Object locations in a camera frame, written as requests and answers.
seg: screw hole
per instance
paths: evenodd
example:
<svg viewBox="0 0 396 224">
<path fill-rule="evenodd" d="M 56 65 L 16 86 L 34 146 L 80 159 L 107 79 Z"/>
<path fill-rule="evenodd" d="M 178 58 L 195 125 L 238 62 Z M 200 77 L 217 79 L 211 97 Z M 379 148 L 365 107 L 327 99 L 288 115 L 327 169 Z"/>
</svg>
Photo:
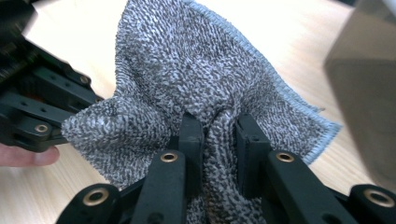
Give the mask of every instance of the screw hole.
<svg viewBox="0 0 396 224">
<path fill-rule="evenodd" d="M 87 77 L 81 76 L 79 78 L 79 80 L 83 83 L 83 84 L 88 84 L 90 83 L 90 80 Z"/>
<path fill-rule="evenodd" d="M 280 161 L 285 161 L 285 162 L 294 161 L 294 157 L 292 157 L 289 153 L 286 153 L 286 152 L 279 152 L 276 154 L 276 157 Z"/>
<path fill-rule="evenodd" d="M 363 194 L 370 202 L 379 206 L 393 207 L 395 205 L 395 201 L 381 191 L 375 189 L 366 189 Z"/>
<path fill-rule="evenodd" d="M 164 162 L 175 161 L 175 160 L 177 160 L 177 154 L 170 153 L 170 152 L 165 153 L 165 154 L 161 155 L 161 160 L 164 161 Z"/>
<path fill-rule="evenodd" d="M 108 190 L 105 188 L 93 189 L 88 192 L 82 202 L 87 206 L 95 206 L 103 203 L 108 198 Z"/>
<path fill-rule="evenodd" d="M 44 133 L 49 129 L 49 127 L 47 127 L 47 125 L 44 124 L 38 124 L 35 126 L 35 131 L 38 133 Z"/>
</svg>

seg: black metal frame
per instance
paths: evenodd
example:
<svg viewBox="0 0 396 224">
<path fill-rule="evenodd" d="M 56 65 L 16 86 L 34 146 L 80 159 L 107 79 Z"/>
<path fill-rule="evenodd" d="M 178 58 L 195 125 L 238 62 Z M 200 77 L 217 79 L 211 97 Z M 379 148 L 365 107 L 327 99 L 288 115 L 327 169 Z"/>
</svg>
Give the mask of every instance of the black metal frame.
<svg viewBox="0 0 396 224">
<path fill-rule="evenodd" d="M 108 184 L 85 188 L 57 223 L 185 223 L 186 201 L 202 189 L 203 136 L 199 121 L 186 114 L 180 137 L 172 137 L 168 150 L 154 156 L 144 179 L 121 192 Z M 239 117 L 235 137 L 239 190 L 246 198 L 262 198 L 267 223 L 390 224 L 396 220 L 395 194 L 358 185 L 347 197 L 326 188 L 297 155 L 272 150 L 249 114 Z"/>
<path fill-rule="evenodd" d="M 102 98 L 88 77 L 25 40 L 34 12 L 23 1 L 0 2 L 0 143 L 41 152 L 66 143 L 62 122 Z"/>
</svg>

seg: blue stitched edge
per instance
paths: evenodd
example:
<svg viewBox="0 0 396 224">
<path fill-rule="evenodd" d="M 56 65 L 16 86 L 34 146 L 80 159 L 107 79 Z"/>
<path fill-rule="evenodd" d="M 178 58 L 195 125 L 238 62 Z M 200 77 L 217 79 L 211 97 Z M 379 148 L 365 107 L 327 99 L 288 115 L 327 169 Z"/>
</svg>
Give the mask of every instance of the blue stitched edge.
<svg viewBox="0 0 396 224">
<path fill-rule="evenodd" d="M 200 12 L 206 18 L 211 20 L 214 24 L 222 28 L 227 34 L 232 36 L 247 52 L 250 52 L 262 64 L 267 65 L 269 67 L 269 72 L 271 76 L 274 77 L 274 84 L 280 96 L 285 101 L 294 106 L 296 109 L 311 117 L 313 120 L 317 121 L 327 129 L 327 132 L 319 138 L 314 148 L 312 148 L 312 150 L 303 157 L 303 161 L 307 164 L 310 164 L 315 159 L 317 159 L 318 156 L 324 151 L 326 146 L 330 144 L 330 142 L 340 131 L 341 125 L 330 122 L 327 119 L 321 117 L 318 114 L 318 109 L 312 105 L 309 105 L 300 95 L 292 90 L 291 87 L 289 87 L 285 83 L 285 81 L 277 74 L 275 68 L 265 59 L 265 57 L 257 49 L 255 49 L 251 45 L 251 43 L 232 24 L 227 22 L 216 12 L 199 3 L 196 3 L 194 0 L 182 1 L 192 9 Z"/>
</svg>

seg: gray fabric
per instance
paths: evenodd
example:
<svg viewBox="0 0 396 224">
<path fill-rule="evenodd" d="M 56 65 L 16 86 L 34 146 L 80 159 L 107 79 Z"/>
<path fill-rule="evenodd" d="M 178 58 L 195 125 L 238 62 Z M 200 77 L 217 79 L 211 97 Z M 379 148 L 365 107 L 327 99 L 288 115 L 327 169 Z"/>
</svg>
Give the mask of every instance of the gray fabric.
<svg viewBox="0 0 396 224">
<path fill-rule="evenodd" d="M 63 124 L 63 135 L 112 184 L 142 178 L 150 160 L 178 135 L 182 115 L 207 135 L 204 192 L 190 199 L 189 223 L 263 223 L 260 200 L 235 183 L 233 124 L 259 122 L 274 149 L 314 160 L 339 127 L 290 90 L 231 24 L 192 1 L 130 0 L 116 46 L 114 96 Z"/>
</svg>

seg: light wood surface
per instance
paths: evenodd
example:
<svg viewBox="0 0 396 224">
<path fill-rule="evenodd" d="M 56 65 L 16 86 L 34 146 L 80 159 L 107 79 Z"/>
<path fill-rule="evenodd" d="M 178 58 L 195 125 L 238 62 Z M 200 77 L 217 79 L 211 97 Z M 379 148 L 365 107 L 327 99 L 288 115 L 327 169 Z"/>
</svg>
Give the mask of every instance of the light wood surface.
<svg viewBox="0 0 396 224">
<path fill-rule="evenodd" d="M 108 98 L 115 90 L 115 34 L 125 0 L 63 0 L 36 5 L 26 36 L 92 78 Z M 352 8 L 330 0 L 198 1 L 238 28 L 284 80 L 321 114 L 345 125 L 322 65 Z M 54 223 L 81 189 L 106 182 L 69 145 L 47 167 L 0 167 L 0 223 Z M 348 194 L 372 183 L 345 127 L 310 168 Z"/>
</svg>

